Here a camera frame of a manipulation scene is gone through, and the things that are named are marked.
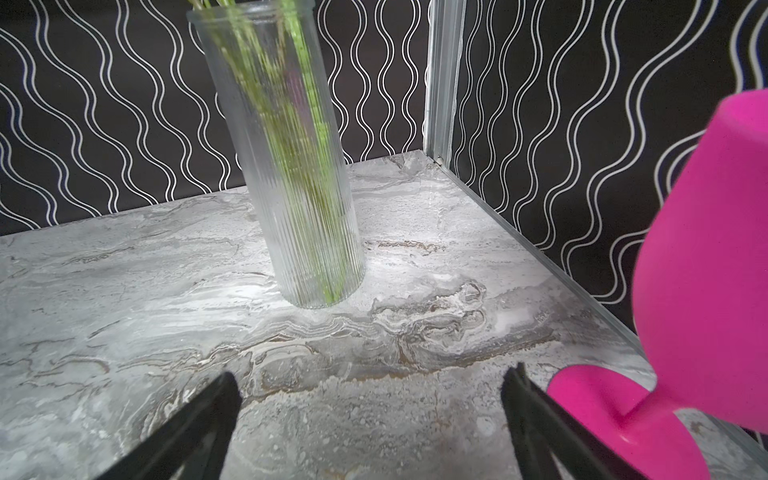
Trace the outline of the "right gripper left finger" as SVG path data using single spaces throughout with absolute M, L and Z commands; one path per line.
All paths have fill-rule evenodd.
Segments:
M 101 479 L 218 479 L 242 405 L 225 371 Z

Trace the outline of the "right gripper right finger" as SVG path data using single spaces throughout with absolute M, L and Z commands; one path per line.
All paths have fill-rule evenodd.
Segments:
M 560 467 L 574 479 L 643 477 L 532 382 L 524 363 L 507 370 L 500 396 L 524 479 L 560 479 Z

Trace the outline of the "frosted clear glass vase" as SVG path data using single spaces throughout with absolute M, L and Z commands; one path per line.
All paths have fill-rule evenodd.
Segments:
M 365 258 L 310 1 L 196 1 L 203 46 L 276 282 L 321 309 Z

